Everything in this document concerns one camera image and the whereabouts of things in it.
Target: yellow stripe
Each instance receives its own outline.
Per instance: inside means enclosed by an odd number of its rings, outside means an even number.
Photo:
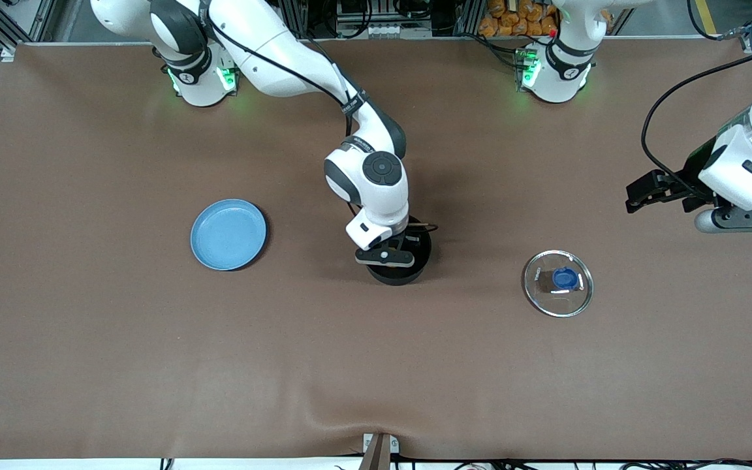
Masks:
[[[698,7],[698,15],[701,17],[701,24],[704,25],[707,35],[715,35],[715,24],[710,15],[710,8],[707,7],[707,0],[695,0],[695,6]]]

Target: brown tabletop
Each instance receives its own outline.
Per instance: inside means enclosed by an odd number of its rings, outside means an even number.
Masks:
[[[752,234],[623,206],[650,105],[737,44],[606,41],[560,105],[474,42],[326,48],[408,134],[412,214],[441,226],[412,285],[353,261],[325,96],[243,81],[195,109],[147,47],[0,66],[0,458],[333,455],[373,430],[418,458],[752,458]],[[751,101],[752,65],[705,78],[651,149],[680,167]],[[221,273],[189,231],[228,197],[272,235]],[[575,318],[520,290],[546,249],[593,272]]]

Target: gray floor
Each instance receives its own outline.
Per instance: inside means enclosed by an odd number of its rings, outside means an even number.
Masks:
[[[95,19],[89,0],[59,0],[59,15],[50,36],[65,42],[130,42],[117,36]],[[725,32],[752,19],[752,0],[708,0],[716,33]],[[698,11],[693,14],[699,24]],[[686,0],[656,0],[637,8],[623,26],[623,36],[693,36]]]

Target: blue plate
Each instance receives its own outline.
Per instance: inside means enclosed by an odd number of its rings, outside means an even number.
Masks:
[[[209,205],[193,223],[191,250],[212,270],[237,270],[266,243],[266,220],[254,204],[224,199]]]

